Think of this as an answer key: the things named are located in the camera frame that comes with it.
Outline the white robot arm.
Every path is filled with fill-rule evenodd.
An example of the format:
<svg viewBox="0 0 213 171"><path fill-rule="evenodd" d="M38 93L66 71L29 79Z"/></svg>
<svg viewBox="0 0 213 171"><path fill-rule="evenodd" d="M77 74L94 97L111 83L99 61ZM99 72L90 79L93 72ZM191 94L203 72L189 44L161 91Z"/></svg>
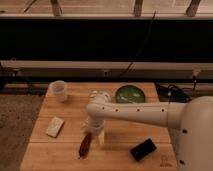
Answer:
<svg viewBox="0 0 213 171"><path fill-rule="evenodd" d="M118 119L180 131L178 171L213 171L213 96L188 103L113 103L106 92L96 93L86 106L86 126L99 134L105 120Z"/></svg>

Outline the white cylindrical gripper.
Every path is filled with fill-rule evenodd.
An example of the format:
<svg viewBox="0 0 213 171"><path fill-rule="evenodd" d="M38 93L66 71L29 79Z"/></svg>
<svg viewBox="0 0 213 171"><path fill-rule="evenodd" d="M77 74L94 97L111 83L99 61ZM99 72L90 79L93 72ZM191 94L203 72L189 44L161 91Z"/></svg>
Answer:
<svg viewBox="0 0 213 171"><path fill-rule="evenodd" d="M94 120L91 118L87 118L84 123L84 132L98 135L99 145L104 146L105 144L105 131L103 131L104 126L105 126L104 120Z"/></svg>

